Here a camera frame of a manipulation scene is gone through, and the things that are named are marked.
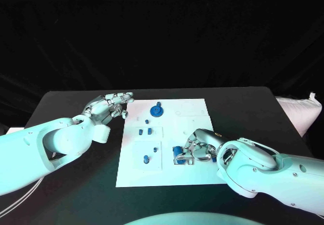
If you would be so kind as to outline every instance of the white robotic arm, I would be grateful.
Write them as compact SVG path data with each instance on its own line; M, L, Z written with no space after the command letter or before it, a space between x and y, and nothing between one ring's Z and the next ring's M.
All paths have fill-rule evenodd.
M176 159L209 161L213 157L217 176L242 196L253 198L263 192L285 205L324 214L322 160L279 154L245 138L227 141L213 131L197 129Z
M73 118L56 119L0 136L0 195L29 185L79 158L92 140L106 142L106 124L118 115L127 118L119 104L131 103L131 96L131 92L98 96ZM56 153L52 159L45 150Z

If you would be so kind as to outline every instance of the white board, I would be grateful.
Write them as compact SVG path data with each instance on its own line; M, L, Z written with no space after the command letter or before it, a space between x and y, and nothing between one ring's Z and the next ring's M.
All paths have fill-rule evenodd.
M155 118L150 109L158 101L164 113ZM204 99L135 100L127 111L117 187L225 184L212 161L173 164L173 147L184 146L196 129L213 130ZM148 164L144 164L144 155L150 157Z

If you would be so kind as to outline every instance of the robotic arm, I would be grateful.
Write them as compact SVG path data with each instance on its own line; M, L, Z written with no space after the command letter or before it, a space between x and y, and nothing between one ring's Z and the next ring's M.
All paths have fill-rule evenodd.
M0 136L0 195L24 187L78 159L92 140L106 142L106 124L119 115L127 118L121 104L134 101L131 96L131 92L98 96L73 118L56 119ZM56 154L52 159L45 150Z
M322 160L281 154L245 138L227 141L213 131L197 129L176 159L206 162L214 157L217 176L242 196L253 198L263 192L285 205L324 214Z

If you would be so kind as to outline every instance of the black curtain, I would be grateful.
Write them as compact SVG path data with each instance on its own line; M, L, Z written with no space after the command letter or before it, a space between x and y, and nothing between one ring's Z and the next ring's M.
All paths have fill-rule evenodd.
M312 2L0 3L0 122L50 90L268 86L322 99L324 7Z

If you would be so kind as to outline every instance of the small blue part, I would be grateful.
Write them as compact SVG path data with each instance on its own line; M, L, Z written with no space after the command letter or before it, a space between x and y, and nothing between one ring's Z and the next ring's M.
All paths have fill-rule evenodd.
M183 148L180 146L176 146L173 148L173 157L176 158L178 154L181 154L184 151L183 151ZM177 160L177 164L184 164L186 160Z
M157 105L151 108L150 113L154 117L160 117L163 115L163 108L160 102L157 102Z
M148 164L150 160L148 160L148 156L144 156L144 164Z

